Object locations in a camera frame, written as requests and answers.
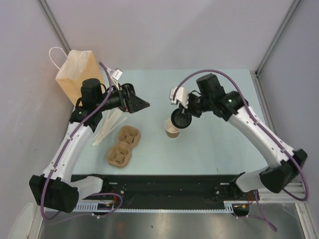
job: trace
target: light blue table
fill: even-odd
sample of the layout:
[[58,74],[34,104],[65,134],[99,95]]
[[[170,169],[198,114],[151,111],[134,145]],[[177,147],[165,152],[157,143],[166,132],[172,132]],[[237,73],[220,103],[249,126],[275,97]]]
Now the light blue table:
[[[203,113],[199,119],[193,118],[191,125],[182,130],[177,138],[166,135],[164,122],[177,107],[170,104],[170,88],[176,87],[194,71],[196,70],[124,71],[120,83],[132,83],[137,96],[151,104],[151,107],[135,114],[126,113],[128,119],[122,125],[131,125],[140,130],[139,145],[133,149],[128,166],[119,169],[106,162],[106,154],[117,142],[121,126],[106,136],[98,146],[92,146],[93,139],[90,139],[73,174],[237,174],[266,166],[262,155],[240,131],[211,112]],[[263,119],[249,70],[223,71],[235,80],[254,111]],[[193,77],[184,86],[189,91],[198,90],[197,78]],[[218,79],[226,92],[234,90],[227,79],[222,76],[218,76]],[[104,120],[101,120],[96,133]]]

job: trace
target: black base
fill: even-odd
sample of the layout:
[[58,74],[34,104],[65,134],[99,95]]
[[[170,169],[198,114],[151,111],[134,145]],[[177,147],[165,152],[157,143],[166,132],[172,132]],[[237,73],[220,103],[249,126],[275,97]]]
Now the black base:
[[[299,149],[298,151],[294,151],[293,158],[300,168],[302,168],[307,159],[307,153],[303,149]],[[298,169],[290,159],[282,161],[281,164],[279,167],[268,168],[259,174],[265,188],[273,193],[279,193],[299,174]]]
[[[45,177],[36,175],[33,175],[29,181],[29,186],[38,205],[41,202],[45,181]],[[44,206],[46,208],[70,213],[76,207],[78,200],[79,192],[77,188],[73,188],[59,180],[50,179],[44,199]]]
[[[88,175],[72,175],[78,181]],[[246,201],[247,196],[229,183],[235,175],[144,176],[99,175],[101,192],[114,191],[123,197],[123,209],[213,210],[224,209],[223,201]],[[112,200],[113,196],[94,196],[87,200]]]

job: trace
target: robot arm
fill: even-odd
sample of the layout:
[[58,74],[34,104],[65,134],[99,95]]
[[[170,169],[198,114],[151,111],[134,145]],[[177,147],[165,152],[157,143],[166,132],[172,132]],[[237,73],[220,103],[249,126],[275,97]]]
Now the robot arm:
[[[101,104],[107,92],[105,90],[105,93],[102,93],[100,81],[97,79],[88,79],[83,82],[81,87],[82,98],[78,100],[71,115],[70,124],[61,146],[43,174],[41,176],[33,175],[30,179],[29,185],[38,205],[41,202],[44,183],[52,170],[54,171],[49,177],[44,200],[44,206],[47,208],[70,213],[76,207],[79,199],[101,191],[103,183],[101,178],[88,176],[85,179],[71,182],[71,176],[83,147],[102,119],[102,111],[119,108],[132,114],[150,106],[148,102],[135,95],[132,84],[123,84],[118,89],[113,87],[112,90],[110,97],[101,109],[80,126],[75,135],[70,138],[71,133],[80,122]],[[64,148],[66,141],[70,139],[71,141]],[[56,167],[54,167],[61,152],[63,154]]]
[[[216,116],[223,118],[252,142],[269,165],[254,172],[239,174],[234,179],[237,187],[243,192],[267,188],[271,192],[279,193],[298,175],[298,170],[284,153],[284,150],[293,156],[300,167],[303,166],[307,154],[302,149],[295,151],[284,143],[257,117],[249,106],[250,112],[257,119],[257,122],[253,121],[239,93],[233,91],[226,94],[215,75],[205,75],[197,79],[196,82],[200,90],[200,96],[192,92],[189,93],[181,87],[173,100],[176,88],[171,89],[171,103],[173,105],[179,104],[179,108],[173,111],[171,115],[173,125],[177,128],[186,128],[190,125],[192,117],[199,118],[203,112],[207,111],[212,111]],[[280,149],[260,126],[279,141],[284,149]]]

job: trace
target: paper bag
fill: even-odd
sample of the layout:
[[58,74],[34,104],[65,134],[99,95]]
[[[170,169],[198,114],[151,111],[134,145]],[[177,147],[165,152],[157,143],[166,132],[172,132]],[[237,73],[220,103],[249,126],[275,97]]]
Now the paper bag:
[[93,51],[71,50],[69,55],[66,55],[63,51],[64,55],[66,56],[66,61],[62,67],[59,68],[51,58],[51,50],[53,48],[59,48],[62,51],[63,49],[60,47],[52,47],[49,51],[49,56],[53,64],[59,69],[55,80],[73,103],[73,105],[75,105],[77,100],[81,97],[81,87],[83,81],[90,78],[96,78],[102,84],[104,83]]

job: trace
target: purple cable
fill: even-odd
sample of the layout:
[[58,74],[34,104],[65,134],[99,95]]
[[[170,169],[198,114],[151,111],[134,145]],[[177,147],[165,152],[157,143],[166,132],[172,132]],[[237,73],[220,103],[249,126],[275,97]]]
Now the purple cable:
[[[88,116],[86,116],[86,117],[79,123],[79,125],[73,130],[73,132],[70,134],[70,138],[72,138],[72,137],[75,135],[75,133],[78,131],[78,129],[79,129],[90,117],[92,117],[92,116],[105,104],[105,102],[108,100],[108,98],[109,98],[109,96],[110,96],[110,94],[111,94],[111,89],[112,89],[112,80],[111,80],[111,77],[110,77],[110,75],[109,75],[109,73],[108,73],[108,71],[107,71],[107,68],[103,65],[103,63],[102,63],[102,62],[99,62],[99,64],[100,64],[100,66],[104,69],[104,71],[105,71],[105,73],[106,73],[106,76],[107,76],[107,78],[108,78],[108,81],[109,81],[110,87],[109,87],[108,93],[107,93],[107,95],[105,96],[104,100],[99,104],[99,106],[97,106],[95,110],[93,110]],[[58,163],[59,163],[59,161],[60,161],[60,159],[61,159],[61,157],[62,157],[62,155],[63,155],[63,153],[64,153],[64,151],[65,151],[65,149],[66,149],[66,147],[68,146],[68,144],[69,144],[70,141],[71,141],[71,140],[68,139],[68,140],[66,140],[66,142],[64,143],[64,145],[63,145],[63,147],[62,147],[62,149],[61,149],[61,151],[60,151],[58,157],[56,158],[55,163],[53,164],[53,167],[54,167],[54,168],[56,168],[56,166],[58,165]],[[48,175],[48,177],[46,178],[45,183],[44,183],[44,186],[43,186],[43,190],[42,190],[42,195],[41,195],[40,209],[41,209],[42,217],[43,217],[43,219],[45,219],[45,220],[54,219],[54,218],[55,218],[56,216],[58,216],[59,213],[60,213],[60,212],[57,212],[54,216],[52,216],[51,218],[48,218],[48,217],[45,215],[45,212],[44,212],[44,199],[45,199],[45,194],[46,194],[46,190],[47,190],[47,187],[48,187],[48,184],[49,184],[49,181],[50,181],[50,179],[51,179],[51,177],[52,177],[53,172],[54,172],[54,170],[51,170],[50,173],[49,173],[49,175]]]
[[296,160],[286,151],[286,149],[281,145],[281,143],[265,128],[263,127],[260,123],[258,123],[258,121],[255,119],[255,117],[253,116],[253,114],[251,113],[248,104],[241,92],[241,90],[239,89],[238,85],[235,83],[235,81],[233,79],[231,79],[227,74],[225,74],[224,72],[218,71],[218,70],[200,70],[200,71],[196,71],[192,74],[190,74],[189,76],[187,76],[176,88],[174,95],[173,95],[173,100],[175,100],[176,97],[176,93],[178,92],[179,88],[187,81],[189,80],[191,77],[200,74],[200,73],[205,73],[205,72],[213,72],[213,73],[217,73],[222,75],[223,77],[225,77],[227,80],[229,80],[233,86],[236,88],[237,92],[240,95],[240,98],[242,99],[244,106],[246,108],[247,113],[249,114],[249,117],[254,121],[254,123],[256,125],[258,125],[258,127],[266,133],[267,136],[269,136],[269,138],[272,139],[273,142],[275,142],[275,144],[282,150],[282,152],[285,153],[285,155],[292,161],[292,163],[295,165],[295,167],[298,169],[301,179],[304,182],[304,186],[305,186],[305,197],[304,198],[298,198],[295,195],[293,195],[291,192],[288,192],[286,189],[283,189],[283,191],[285,193],[287,193],[289,196],[293,197],[294,199],[298,200],[298,201],[307,201],[308,197],[309,197],[309,186],[307,183],[307,179],[306,176],[304,175],[302,169],[300,168],[299,164],[296,162]]
[[[112,213],[114,213],[117,209],[119,209],[122,204],[123,204],[123,198],[121,197],[121,195],[117,194],[117,193],[95,193],[95,194],[92,194],[91,196],[107,196],[107,195],[113,195],[113,196],[117,196],[118,198],[120,198],[120,204],[114,208],[113,210],[111,210],[110,212],[108,212],[107,214],[105,215],[100,215],[99,218],[104,218],[104,217],[107,217],[109,215],[111,215]],[[71,220],[71,219],[74,219],[74,218],[78,218],[78,217],[81,217],[81,216],[92,216],[91,213],[81,213],[81,214],[78,214],[78,215],[74,215],[72,217],[69,217],[69,218],[66,218],[66,219],[63,219],[63,220],[60,220],[56,223],[50,223],[51,226],[53,225],[56,225],[56,224],[59,224],[59,223],[63,223],[63,222],[66,222],[68,220]]]
[[271,230],[273,230],[274,232],[278,232],[278,229],[276,228],[276,226],[274,224],[272,224],[268,218],[266,217],[266,214],[264,212],[264,210],[262,209],[260,203],[259,203],[259,193],[258,193],[258,190],[255,190],[254,191],[254,194],[255,194],[255,199],[256,199],[256,203],[257,203],[257,207],[262,215],[262,217],[260,216],[256,216],[256,215],[247,215],[247,216],[237,216],[235,213],[233,214],[234,216],[236,216],[236,218],[256,218],[256,219],[259,219],[259,220],[262,220],[262,221],[265,221],[268,226],[271,228]]

